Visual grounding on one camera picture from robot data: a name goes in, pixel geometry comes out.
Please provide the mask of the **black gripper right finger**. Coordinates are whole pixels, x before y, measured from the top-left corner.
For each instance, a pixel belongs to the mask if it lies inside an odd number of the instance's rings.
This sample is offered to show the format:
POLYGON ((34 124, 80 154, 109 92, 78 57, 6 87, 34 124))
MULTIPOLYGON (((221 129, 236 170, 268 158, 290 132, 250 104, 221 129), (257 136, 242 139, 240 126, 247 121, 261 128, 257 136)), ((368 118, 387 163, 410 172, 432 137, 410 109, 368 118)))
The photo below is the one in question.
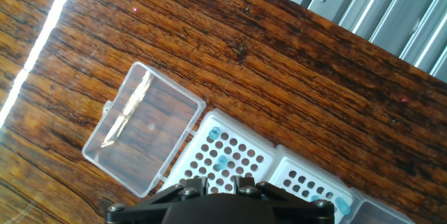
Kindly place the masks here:
POLYGON ((308 202, 266 181, 256 183, 252 177, 236 176, 233 188, 235 195, 265 204, 273 223, 335 223, 335 206, 327 200, 308 202))

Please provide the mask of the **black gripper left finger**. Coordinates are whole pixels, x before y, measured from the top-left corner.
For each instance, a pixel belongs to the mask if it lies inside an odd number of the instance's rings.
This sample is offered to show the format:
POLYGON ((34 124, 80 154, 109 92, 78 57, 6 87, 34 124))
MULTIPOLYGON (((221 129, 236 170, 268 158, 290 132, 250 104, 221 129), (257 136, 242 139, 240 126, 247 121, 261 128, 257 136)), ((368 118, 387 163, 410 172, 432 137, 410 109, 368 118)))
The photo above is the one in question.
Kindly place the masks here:
POLYGON ((196 177, 170 186, 130 207, 114 203, 104 211, 104 223, 161 223, 170 207, 207 195, 207 189, 207 177, 196 177))

